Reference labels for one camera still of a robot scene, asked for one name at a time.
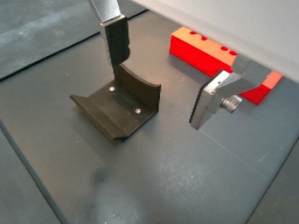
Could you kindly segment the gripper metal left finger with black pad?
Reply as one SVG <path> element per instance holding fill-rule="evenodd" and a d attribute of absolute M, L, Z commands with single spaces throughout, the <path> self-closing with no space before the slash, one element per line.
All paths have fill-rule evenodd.
<path fill-rule="evenodd" d="M 99 19 L 110 63 L 115 67 L 130 57 L 127 17 L 121 12 L 118 0 L 89 0 L 89 3 Z"/>

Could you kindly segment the gripper metal right finger with screw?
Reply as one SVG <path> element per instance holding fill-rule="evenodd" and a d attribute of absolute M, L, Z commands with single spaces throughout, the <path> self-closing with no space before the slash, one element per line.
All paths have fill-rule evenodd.
<path fill-rule="evenodd" d="M 219 71 L 201 87 L 191 112 L 191 126 L 198 130 L 219 109 L 233 113 L 242 103 L 239 94 L 257 88 L 270 73 L 269 67 L 239 55 L 233 63 L 233 72 Z"/>

